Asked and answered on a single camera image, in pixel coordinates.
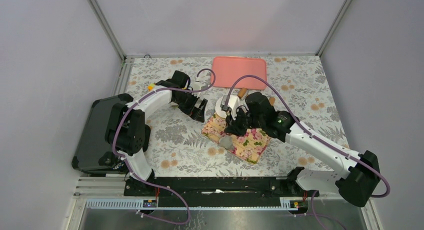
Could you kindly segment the pink plastic tray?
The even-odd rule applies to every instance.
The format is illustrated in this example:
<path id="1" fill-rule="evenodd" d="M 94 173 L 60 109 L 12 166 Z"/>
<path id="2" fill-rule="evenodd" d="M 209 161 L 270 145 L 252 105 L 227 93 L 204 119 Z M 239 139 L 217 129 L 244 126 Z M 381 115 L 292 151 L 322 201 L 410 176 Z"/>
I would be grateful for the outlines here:
<path id="1" fill-rule="evenodd" d="M 214 74 L 210 83 L 219 88 L 230 88 L 242 76 L 253 75 L 267 81 L 267 63 L 261 58 L 217 56 L 212 61 Z"/>

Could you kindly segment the floral cutting board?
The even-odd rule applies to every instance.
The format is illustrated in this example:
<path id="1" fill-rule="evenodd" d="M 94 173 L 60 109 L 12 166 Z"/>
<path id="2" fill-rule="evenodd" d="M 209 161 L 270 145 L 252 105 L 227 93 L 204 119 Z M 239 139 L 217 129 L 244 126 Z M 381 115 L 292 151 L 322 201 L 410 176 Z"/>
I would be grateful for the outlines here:
<path id="1" fill-rule="evenodd" d="M 214 113 L 204 125 L 201 133 L 219 145 L 219 139 L 225 135 L 232 138 L 234 156 L 250 164 L 257 164 L 267 149 L 271 138 L 262 129 L 248 129 L 244 136 L 230 135 L 224 132 L 226 121 Z"/>

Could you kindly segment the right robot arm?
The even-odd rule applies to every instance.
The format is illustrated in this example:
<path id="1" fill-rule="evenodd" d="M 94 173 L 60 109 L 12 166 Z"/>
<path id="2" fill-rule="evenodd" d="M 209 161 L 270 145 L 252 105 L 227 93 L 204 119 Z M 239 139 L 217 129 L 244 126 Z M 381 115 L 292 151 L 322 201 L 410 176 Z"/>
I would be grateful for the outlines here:
<path id="1" fill-rule="evenodd" d="M 286 110 L 275 110 L 260 92 L 249 94 L 245 104 L 238 96 L 221 97 L 215 110 L 225 118 L 225 133 L 242 137 L 248 130 L 304 150 L 330 167 L 330 171 L 296 167 L 288 174 L 287 191 L 299 196 L 304 191 L 339 194 L 356 207 L 364 207 L 381 180 L 378 157 L 371 151 L 359 153 L 343 147 L 304 125 Z"/>

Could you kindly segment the metal scraper red handle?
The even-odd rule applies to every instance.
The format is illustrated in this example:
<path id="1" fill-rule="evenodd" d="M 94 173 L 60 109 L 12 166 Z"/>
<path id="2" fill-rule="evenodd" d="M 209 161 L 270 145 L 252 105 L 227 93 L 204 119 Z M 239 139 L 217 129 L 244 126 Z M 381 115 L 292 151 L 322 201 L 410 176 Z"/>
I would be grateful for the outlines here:
<path id="1" fill-rule="evenodd" d="M 230 135 L 225 135 L 221 137 L 218 141 L 218 145 L 228 151 L 233 151 L 235 148 L 233 144 L 233 139 Z"/>

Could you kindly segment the wooden double-ended roller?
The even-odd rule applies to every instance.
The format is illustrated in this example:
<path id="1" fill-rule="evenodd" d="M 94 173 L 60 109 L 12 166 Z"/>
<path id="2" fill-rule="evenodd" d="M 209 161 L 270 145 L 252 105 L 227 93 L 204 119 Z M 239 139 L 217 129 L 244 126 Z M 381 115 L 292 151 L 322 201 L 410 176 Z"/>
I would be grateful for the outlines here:
<path id="1" fill-rule="evenodd" d="M 237 97 L 238 97 L 239 99 L 243 99 L 243 98 L 247 95 L 247 93 L 248 93 L 248 89 L 247 89 L 247 88 L 241 88 L 241 89 L 238 91 L 238 93 L 237 93 Z M 270 97 L 268 98 L 268 101 L 269 101 L 269 103 L 273 106 L 273 105 L 274 105 L 274 103 L 275 103 L 275 101 L 276 101 L 276 99 L 275 99 L 274 97 L 270 96 Z"/>

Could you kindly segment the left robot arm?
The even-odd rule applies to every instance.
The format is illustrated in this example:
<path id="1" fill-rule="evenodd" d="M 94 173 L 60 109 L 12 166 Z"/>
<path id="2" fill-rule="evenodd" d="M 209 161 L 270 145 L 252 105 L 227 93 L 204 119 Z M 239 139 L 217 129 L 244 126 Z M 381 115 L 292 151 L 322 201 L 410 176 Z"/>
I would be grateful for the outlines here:
<path id="1" fill-rule="evenodd" d="M 112 153 L 124 162 L 130 176 L 137 180 L 136 189 L 144 196 L 152 194 L 155 182 L 149 178 L 153 169 L 145 151 L 149 146 L 150 127 L 146 124 L 152 114 L 170 103 L 191 119 L 203 123 L 207 99 L 198 94 L 204 88 L 191 85 L 191 78 L 176 70 L 171 78 L 160 80 L 138 100 L 120 101 L 111 108 L 105 131 L 105 141 Z"/>

